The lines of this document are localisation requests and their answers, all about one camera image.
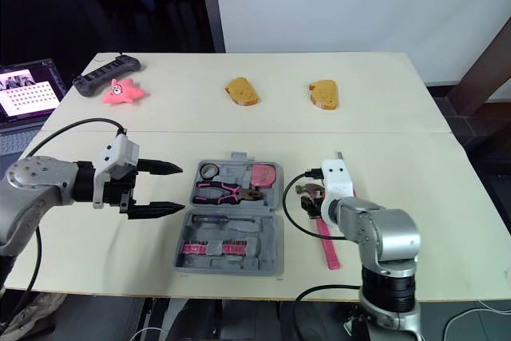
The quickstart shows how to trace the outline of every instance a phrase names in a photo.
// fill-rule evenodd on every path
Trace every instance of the laptop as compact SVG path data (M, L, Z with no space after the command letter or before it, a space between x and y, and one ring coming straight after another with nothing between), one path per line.
M0 177L20 157L66 92L51 59L0 69Z

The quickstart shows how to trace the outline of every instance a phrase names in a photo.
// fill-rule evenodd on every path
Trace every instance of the pliers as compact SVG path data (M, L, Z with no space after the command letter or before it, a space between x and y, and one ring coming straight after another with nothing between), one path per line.
M195 204L239 204L241 200L261 200L264 195L263 193L255 189L244 189L238 184L222 183L220 181L199 181L197 182L197 188L217 188L229 192L228 195L224 195L218 198L207 198L202 196L194 196L192 202Z

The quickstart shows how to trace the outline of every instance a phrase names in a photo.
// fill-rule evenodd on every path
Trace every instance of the pink handle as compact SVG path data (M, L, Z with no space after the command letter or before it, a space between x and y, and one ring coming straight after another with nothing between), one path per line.
M318 228L320 235L330 236L330 230L322 219L316 219L316 227ZM327 258L328 269L340 269L341 262L337 257L337 252L332 240L321 239L321 245L323 246L323 251L325 252L325 257Z

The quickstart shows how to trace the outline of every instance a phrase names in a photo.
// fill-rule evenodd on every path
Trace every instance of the pink starfish toy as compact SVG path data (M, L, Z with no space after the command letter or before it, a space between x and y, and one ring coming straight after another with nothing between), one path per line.
M133 103L139 97L145 95L145 92L137 88L131 77L127 77L124 80L117 81L112 79L112 85L110 86L107 93L103 97L104 103Z

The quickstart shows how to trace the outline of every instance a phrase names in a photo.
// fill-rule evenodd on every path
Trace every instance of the black cord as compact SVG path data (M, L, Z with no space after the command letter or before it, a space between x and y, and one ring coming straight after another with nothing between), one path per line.
M33 156L39 149L42 148L43 145L48 143L48 141L53 140L55 137L57 137L61 133L64 133L65 131L68 131L68 130L70 130L74 127L77 127L79 125L87 124L87 123L94 123L94 122L104 122L104 123L110 123L112 125L115 125L117 127L117 135L119 135L120 133L126 133L125 128L121 124L119 124L116 121L111 120L111 119L105 119L103 117L93 117L91 119L79 120L79 121L75 121L72 124L67 125L66 127L62 128L62 129L59 129L58 131L49 135L46 139L44 139L39 144L37 144L30 152L28 152L28 154L26 156L27 157Z
M359 286L356 285L344 285L344 284L331 284L331 285L319 285L317 287L311 287L310 289L307 289L303 293L301 293L298 297L296 297L295 302L293 303L292 310L292 316L293 316L293 328L295 329L295 333L298 336L299 341L305 341L305 338L303 337L303 334L298 326L298 321L296 319L296 306L299 302L302 301L302 298L306 295L310 295L313 291L322 291L325 289L354 289L358 290L360 289Z
M35 237L38 242L38 257L35 262L34 273L32 273L32 278L30 279L29 286L26 288L21 299L19 299L18 303L14 307L14 310L0 326L0 335L3 335L4 331L6 331L6 329L9 327L9 324L14 319L14 317L16 317L16 315L28 304L28 301L30 299L30 293L32 292L32 288L34 287L35 280L38 277L42 257L41 230L39 229L39 227L35 229Z
M323 236L323 235L319 235L317 233L314 233L314 232L311 232L311 231L308 231L306 230L305 228L302 228L300 227L292 218L291 216L289 215L289 212L287 211L287 206L286 206L286 197L287 197L287 193L289 192L289 189L293 186L293 184L298 181L299 179L301 179L302 177L305 177L305 173L302 173L300 175L298 175L297 177L295 177L293 180L290 181L290 183L287 185L287 187L284 189L284 194L282 195L282 208L284 210L284 214L286 215L287 219L291 222L291 224L293 224L298 230L300 230L301 232L303 233L306 233L308 234L309 236L313 236L313 237L317 237L318 239L324 239L324 240L345 240L346 237L344 236Z
M56 131L56 132L52 133L51 135L49 135L46 139L44 139L38 145L36 145L26 156L27 157L33 156L45 144L47 144L49 141L53 140L55 137L57 137L61 133L64 133L65 131L68 131L68 130L76 127L76 126L79 126L79 125L82 125L82 124L87 124L87 123L93 123L93 122L104 122L104 123L110 123L112 125L115 125L117 127L117 135L119 135L121 133L126 133L125 128L121 124L119 124L116 121L111 120L111 119L106 119L106 118L103 118L103 117L93 117L93 118L90 118L90 119L79 120L79 121L76 121L76 122L74 122L72 124L67 125L66 127L62 128L62 129L59 129L58 131ZM37 227L35 229L35 236L36 236L37 243L38 243L38 257L37 257L36 262L35 262L35 268L34 268L34 272L32 273L32 278L30 279L29 285L26 288L25 292L23 293L21 299L16 304L16 307L14 307L14 310L12 311L10 316L0 326L0 335L2 335L4 331L6 331L6 329L8 328L8 326L10 324L10 322L26 306L26 304L28 302L28 299L30 297L30 293L32 292L32 288L34 287L35 280L38 277L39 268L41 267L41 258L42 258L41 230L39 229L39 227Z

